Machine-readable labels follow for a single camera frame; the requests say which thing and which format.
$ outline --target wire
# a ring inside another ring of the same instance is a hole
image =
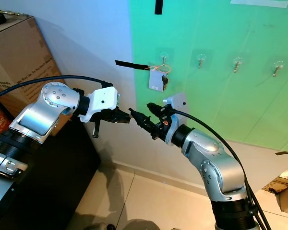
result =
[[[168,68],[168,71],[162,71],[162,70],[161,70],[161,69],[162,69],[161,67],[166,67],[166,68]],[[151,69],[151,68],[154,68],[152,71],[158,70],[159,72],[165,73],[165,74],[168,74],[168,73],[170,73],[170,72],[172,71],[172,68],[171,68],[171,66],[169,66],[169,65],[149,66],[149,67],[147,67],[147,68],[145,68],[145,69]]]
[[[255,202],[255,205],[257,206],[258,208],[258,211],[260,213],[260,215],[262,216],[263,218],[263,221],[264,221],[264,224],[267,228],[267,230],[271,230],[271,227],[268,223],[268,220],[266,219],[265,215],[264,215],[264,212],[262,210],[262,208],[260,207],[260,204],[253,192],[253,190],[251,189],[250,185],[249,185],[249,182],[246,178],[246,173],[245,173],[245,170],[243,168],[243,165],[240,161],[240,159],[238,158],[237,154],[235,153],[235,151],[231,148],[231,146],[217,133],[215,132],[209,125],[207,125],[205,122],[201,121],[200,119],[190,115],[190,114],[187,114],[187,113],[184,113],[182,111],[178,111],[178,110],[174,110],[174,113],[176,114],[180,114],[180,115],[183,115],[187,118],[190,118],[192,119],[193,121],[199,123],[200,125],[204,126],[206,129],[208,129],[213,135],[215,135],[225,146],[226,148],[228,148],[228,150],[230,151],[230,153],[233,155],[233,157],[235,158],[235,160],[240,164],[242,170],[243,170],[243,173],[244,173],[244,183],[245,183],[245,188],[246,188],[246,192],[247,192],[247,195],[248,195],[248,199],[250,201],[250,204],[251,206],[253,206],[253,202],[252,202],[252,199],[254,200]]]
[[[261,219],[260,219],[260,217],[259,217],[258,214],[255,215],[255,218],[256,218],[256,220],[257,220],[260,228],[261,228],[262,230],[266,230],[266,228],[265,228],[265,226],[264,226],[263,222],[261,221]]]
[[[108,83],[104,80],[99,80],[96,78],[90,78],[90,77],[85,77],[85,76],[78,76],[78,75],[61,75],[61,76],[53,76],[53,77],[47,77],[47,78],[39,78],[39,79],[34,79],[34,80],[29,80],[29,81],[25,81],[23,83],[11,86],[3,91],[0,92],[0,97],[7,94],[8,92],[11,92],[13,90],[16,90],[20,87],[26,86],[26,85],[30,85],[30,84],[34,84],[34,83],[38,83],[38,82],[42,82],[42,81],[51,81],[51,80],[57,80],[57,79],[83,79],[83,80],[89,80],[89,81],[94,81],[94,82],[98,82],[100,83],[103,87],[108,87],[108,86],[112,86],[111,83]]]

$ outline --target key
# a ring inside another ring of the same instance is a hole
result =
[[[167,89],[167,84],[168,84],[168,77],[166,75],[162,76],[162,81],[163,81],[163,91]]]

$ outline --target sticker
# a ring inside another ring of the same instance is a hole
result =
[[[269,6],[278,8],[287,8],[288,1],[277,0],[231,0],[231,4],[253,5],[253,6]]]
[[[150,70],[149,72],[149,84],[148,88],[152,90],[157,90],[159,92],[163,92],[163,77],[164,73],[158,70]]]
[[[116,106],[119,107],[120,106],[120,94],[117,94],[117,100],[116,100]]]

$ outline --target baseboard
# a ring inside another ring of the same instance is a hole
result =
[[[129,173],[134,173],[138,176],[146,177],[151,180],[155,180],[164,184],[168,184],[177,188],[181,188],[193,193],[201,194],[204,196],[207,196],[207,192],[205,190],[205,187],[200,184],[193,184],[184,180],[180,180],[177,178],[173,178],[170,176],[166,176],[164,174],[160,174],[154,171],[146,170],[140,167],[136,167],[133,165],[128,165],[119,161],[114,162],[102,162],[102,166],[115,168],[119,170],[123,170]]]

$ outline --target wall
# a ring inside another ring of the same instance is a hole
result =
[[[225,138],[288,151],[288,7],[167,1],[155,15],[155,2],[130,1],[134,62],[161,65],[166,52],[172,72],[164,93],[147,87],[147,71],[135,72],[138,108],[183,91],[191,114]],[[284,67],[273,77],[277,61]]]
[[[86,75],[111,81],[121,94],[121,108],[125,111],[129,107],[136,108],[134,71],[114,63],[115,59],[133,62],[127,0],[45,0],[39,4],[30,0],[0,0],[0,9],[35,16],[62,74]],[[68,85],[82,88],[86,93],[99,88],[99,85],[82,80],[69,80]],[[91,134],[93,124],[85,126]],[[134,121],[130,125],[101,122],[99,134],[100,138],[93,142],[103,161],[111,160],[191,184],[202,184],[198,172],[180,154],[179,149],[166,146],[160,140],[152,141],[149,134]],[[288,155],[277,157],[271,149],[231,144],[245,164],[254,190],[263,187],[288,167]]]

